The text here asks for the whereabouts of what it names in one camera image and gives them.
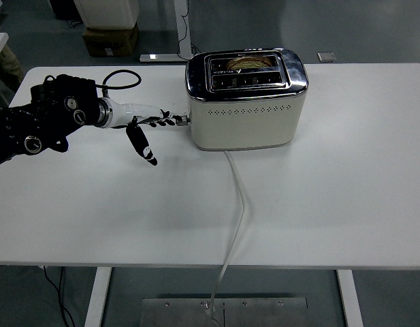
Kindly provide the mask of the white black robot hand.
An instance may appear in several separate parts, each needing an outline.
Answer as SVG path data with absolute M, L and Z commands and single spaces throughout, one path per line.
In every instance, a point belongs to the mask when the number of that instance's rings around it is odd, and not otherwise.
M 164 111 L 156 106 L 143 104 L 118 104 L 111 99 L 103 98 L 106 103 L 106 123 L 104 128 L 125 128 L 136 153 L 148 163 L 156 166 L 155 158 L 140 125 L 157 126 L 184 126 L 189 123 L 187 115 L 179 115 L 170 111 Z

